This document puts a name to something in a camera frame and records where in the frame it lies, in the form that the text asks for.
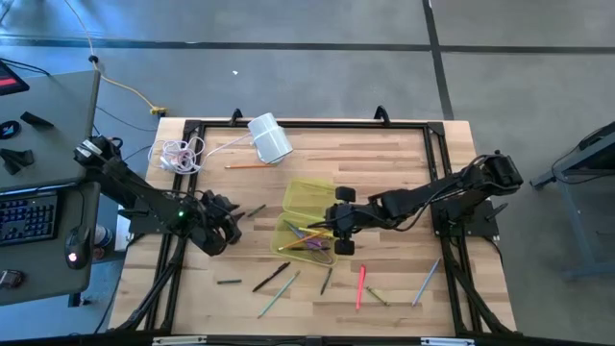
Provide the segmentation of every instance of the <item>yellow plastic basket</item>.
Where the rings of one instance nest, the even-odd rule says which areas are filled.
[[[278,217],[274,236],[271,239],[271,252],[276,255],[289,257],[296,260],[305,260],[323,266],[334,266],[337,263],[337,255],[333,250],[334,239],[318,237],[319,240],[328,240],[331,249],[326,251],[332,258],[331,263],[322,261],[320,254],[312,251],[294,251],[289,249],[278,250],[280,247],[298,240],[288,227],[288,221],[297,227],[306,227],[314,222],[324,220],[325,210],[330,207],[335,200],[335,186],[327,181],[316,179],[294,179],[286,188],[283,199],[284,212]]]

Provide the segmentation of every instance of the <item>gray desk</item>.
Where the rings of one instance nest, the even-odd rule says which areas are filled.
[[[16,120],[17,136],[0,140],[0,148],[32,150],[35,163],[10,175],[0,166],[0,192],[80,181],[85,170],[73,160],[73,149],[92,131],[100,74],[76,72],[24,79],[30,90],[0,96],[0,123]],[[28,111],[55,125],[37,129],[19,119]]]
[[[36,160],[14,176],[0,167],[0,194],[29,187],[75,184],[85,176],[85,170],[73,160],[73,149],[91,134],[99,79],[98,72],[90,71],[36,77],[26,80],[29,91],[0,96],[0,122],[13,119],[22,125],[18,136],[0,140],[0,148],[30,149]],[[32,127],[19,119],[25,111],[52,122],[55,127]],[[80,225],[82,208],[84,223],[91,228],[96,225],[100,186],[84,184],[81,191],[85,203],[77,187],[60,190],[57,238],[0,247],[0,270],[19,270],[26,275],[18,289],[0,290],[0,306],[77,293],[87,288],[91,263],[81,270],[72,270],[64,259],[66,235]]]

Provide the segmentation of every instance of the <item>yellow cable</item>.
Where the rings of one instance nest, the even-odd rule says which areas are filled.
[[[86,37],[87,37],[87,43],[89,44],[89,53],[90,55],[94,56],[94,46],[92,45],[92,39],[89,35],[89,31],[86,28],[86,24],[84,24],[84,21],[81,19],[81,17],[79,16],[79,14],[77,13],[77,11],[75,11],[75,9],[70,5],[70,2],[68,2],[68,0],[64,0],[64,2],[66,3],[66,5],[68,5],[68,8],[70,8],[70,10],[75,13],[75,16],[77,17],[77,19],[79,20],[79,24],[81,24],[81,27],[84,29],[84,32],[86,33]],[[103,72],[98,68],[98,64],[96,62],[92,62],[92,65],[94,67],[94,70],[98,71],[100,73],[100,77],[107,83],[113,84],[114,86],[117,87],[123,87],[131,92],[133,92],[134,94],[136,94],[138,97],[140,97],[143,101],[145,101],[147,103],[147,105],[150,107],[150,113],[151,114],[163,114],[166,113],[167,108],[165,107],[158,107],[158,106],[154,106],[154,104],[152,104],[150,102],[150,100],[147,99],[147,97],[145,97],[142,93],[140,93],[137,89],[130,87],[130,86],[126,86],[123,85],[117,81],[114,81],[113,79],[105,76],[105,74],[103,74]]]

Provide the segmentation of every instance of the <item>concrete floor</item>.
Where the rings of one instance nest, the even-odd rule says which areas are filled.
[[[96,37],[167,41],[429,44],[421,0],[73,1]],[[441,44],[612,46],[608,0],[431,0]],[[11,37],[83,37],[62,1],[16,0],[0,25]],[[110,77],[137,87],[171,116],[230,116],[235,108],[279,117],[442,119],[429,52],[97,49]],[[87,49],[0,46],[0,57],[52,73],[90,69]],[[595,128],[613,120],[615,55],[443,54],[455,119],[469,120],[479,152],[511,155],[526,181]],[[142,128],[157,120],[132,94],[102,84],[99,106]],[[152,142],[102,113],[96,125],[125,138],[124,153]],[[131,159],[144,173],[145,152]],[[609,185],[610,181],[596,184]],[[578,186],[582,193],[583,186]],[[559,194],[528,184],[498,200],[504,272],[524,334],[612,343],[615,281],[565,282],[578,249]],[[112,215],[105,216],[108,224]],[[605,248],[606,254],[612,248]],[[121,262],[94,266],[95,304],[66,297],[2,307],[0,339],[93,332]],[[29,320],[28,331],[21,326]]]

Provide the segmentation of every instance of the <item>green pencil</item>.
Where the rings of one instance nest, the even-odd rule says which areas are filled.
[[[292,282],[295,281],[295,279],[297,279],[297,277],[299,276],[299,273],[301,273],[301,270],[297,270],[295,275],[293,275],[292,278],[290,278],[290,280],[288,280],[288,282],[282,288],[280,288],[280,291],[276,293],[276,295],[273,297],[271,302],[269,302],[269,304],[267,304],[267,306],[258,314],[257,318],[261,318],[262,315],[265,314],[273,306],[274,303],[276,303],[278,298],[280,298],[280,296],[286,291],[286,289],[290,286],[290,284],[292,284]]]

